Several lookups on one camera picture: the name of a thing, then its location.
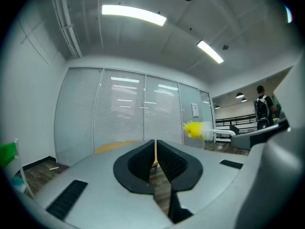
baseboard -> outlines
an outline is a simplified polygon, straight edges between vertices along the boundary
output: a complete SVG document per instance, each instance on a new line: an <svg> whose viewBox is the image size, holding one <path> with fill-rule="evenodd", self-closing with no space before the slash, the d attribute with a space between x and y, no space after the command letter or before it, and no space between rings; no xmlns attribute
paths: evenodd
<svg viewBox="0 0 305 229"><path fill-rule="evenodd" d="M45 157L45 158L43 158L43 159L37 160L37 161L35 161L35 162L33 162L33 163L30 163L30 164L28 164L28 165L26 165L26 166L23 166L22 168L23 168L23 170L28 170L28 169L30 169L30 168L32 168L32 167L34 167L34 166L36 166L36 165L39 165L39 164L41 164L41 163L43 163L43 162L45 162L45 161L47 161L47 160L51 160L51 161L56 162L56 159L55 159L55 158L53 158L53 157L51 157L51 156L48 156L48 157Z"/></svg>

green cushion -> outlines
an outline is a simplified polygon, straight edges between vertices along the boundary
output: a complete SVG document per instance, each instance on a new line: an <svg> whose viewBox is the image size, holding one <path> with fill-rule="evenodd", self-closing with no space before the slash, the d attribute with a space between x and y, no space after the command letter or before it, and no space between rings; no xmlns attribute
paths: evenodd
<svg viewBox="0 0 305 229"><path fill-rule="evenodd" d="M7 166L14 160L16 154L17 150L14 142L0 146L0 167Z"/></svg>

railing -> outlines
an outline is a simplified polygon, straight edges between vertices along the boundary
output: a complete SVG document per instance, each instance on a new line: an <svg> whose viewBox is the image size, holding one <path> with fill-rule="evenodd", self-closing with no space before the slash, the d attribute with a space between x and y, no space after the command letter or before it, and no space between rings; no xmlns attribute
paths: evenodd
<svg viewBox="0 0 305 229"><path fill-rule="evenodd" d="M256 122L255 114L247 114L233 118L217 119L216 126L244 125Z"/></svg>

wooden floor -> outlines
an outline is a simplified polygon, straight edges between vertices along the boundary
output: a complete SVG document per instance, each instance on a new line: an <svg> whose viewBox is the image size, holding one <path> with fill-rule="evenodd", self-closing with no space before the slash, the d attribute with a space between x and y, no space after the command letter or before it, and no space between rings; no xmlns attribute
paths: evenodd
<svg viewBox="0 0 305 229"><path fill-rule="evenodd" d="M208 143L205 142L205 150L223 152L238 155L248 155L249 152L241 149L237 149L231 146L231 143ZM47 184L54 177L58 176L61 172L65 171L68 167L56 163L54 161L45 161L37 166L34 166L26 170L25 176L27 178L28 184L35 194L39 191L45 184ZM150 177L150 184L155 188L154 199L162 211L167 215L169 204L170 204L170 193L171 184L167 180L165 174L160 167L157 168L157 174Z"/></svg>

